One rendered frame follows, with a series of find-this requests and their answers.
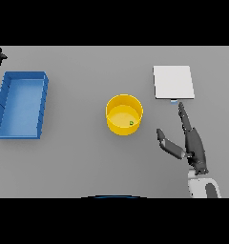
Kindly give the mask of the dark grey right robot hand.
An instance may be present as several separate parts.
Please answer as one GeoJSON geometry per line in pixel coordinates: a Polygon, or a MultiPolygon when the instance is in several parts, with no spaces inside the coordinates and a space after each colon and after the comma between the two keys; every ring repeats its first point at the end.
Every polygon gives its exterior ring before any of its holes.
{"type": "Polygon", "coordinates": [[[194,168],[195,175],[209,173],[201,137],[197,129],[191,126],[189,116],[182,102],[178,104],[178,116],[185,135],[185,148],[182,149],[179,145],[169,140],[162,129],[157,129],[156,135],[159,147],[176,159],[182,160],[186,158],[188,164],[194,168]]]}

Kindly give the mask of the blue tray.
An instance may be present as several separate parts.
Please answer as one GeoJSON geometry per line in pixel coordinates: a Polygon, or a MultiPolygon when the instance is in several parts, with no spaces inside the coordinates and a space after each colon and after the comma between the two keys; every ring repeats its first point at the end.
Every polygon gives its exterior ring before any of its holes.
{"type": "Polygon", "coordinates": [[[0,139],[39,139],[49,78],[44,71],[6,71],[0,87],[0,139]]]}

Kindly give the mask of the pale square measuring scale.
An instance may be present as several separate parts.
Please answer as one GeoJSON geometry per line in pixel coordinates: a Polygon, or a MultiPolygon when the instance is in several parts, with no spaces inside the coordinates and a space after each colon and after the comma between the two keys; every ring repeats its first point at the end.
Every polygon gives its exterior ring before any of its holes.
{"type": "Polygon", "coordinates": [[[153,66],[156,99],[194,99],[189,66],[153,66]]]}

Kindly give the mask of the yellow bowl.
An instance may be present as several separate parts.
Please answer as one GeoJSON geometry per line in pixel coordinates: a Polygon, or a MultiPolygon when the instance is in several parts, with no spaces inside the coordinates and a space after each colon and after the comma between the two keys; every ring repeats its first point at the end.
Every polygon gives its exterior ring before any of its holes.
{"type": "Polygon", "coordinates": [[[135,133],[142,116],[143,107],[140,101],[129,94],[122,93],[112,97],[105,108],[107,126],[116,135],[127,136],[135,133]],[[130,126],[130,121],[134,121],[134,125],[130,126]]]}

